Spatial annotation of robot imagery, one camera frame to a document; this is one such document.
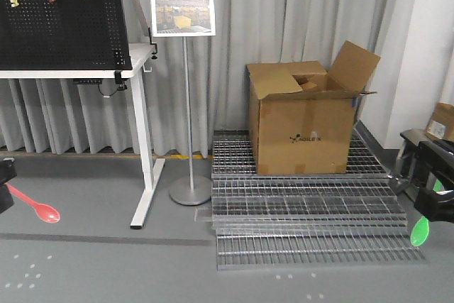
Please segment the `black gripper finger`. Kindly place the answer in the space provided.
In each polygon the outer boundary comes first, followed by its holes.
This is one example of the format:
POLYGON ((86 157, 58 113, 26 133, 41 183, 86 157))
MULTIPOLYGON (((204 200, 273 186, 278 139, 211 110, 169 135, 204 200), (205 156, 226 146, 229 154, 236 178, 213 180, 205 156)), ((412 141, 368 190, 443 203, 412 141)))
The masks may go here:
POLYGON ((430 222, 453 223, 453 188, 440 192, 419 188, 414 208, 430 222))
POLYGON ((421 141, 416 149, 416 169, 420 176, 431 172, 445 189, 453 189, 453 142, 421 141))
POLYGON ((12 194, 6 184, 0 186, 0 213, 4 213, 14 205, 12 194))
POLYGON ((6 184, 17 176, 14 159, 4 159, 0 161, 0 184, 6 184))

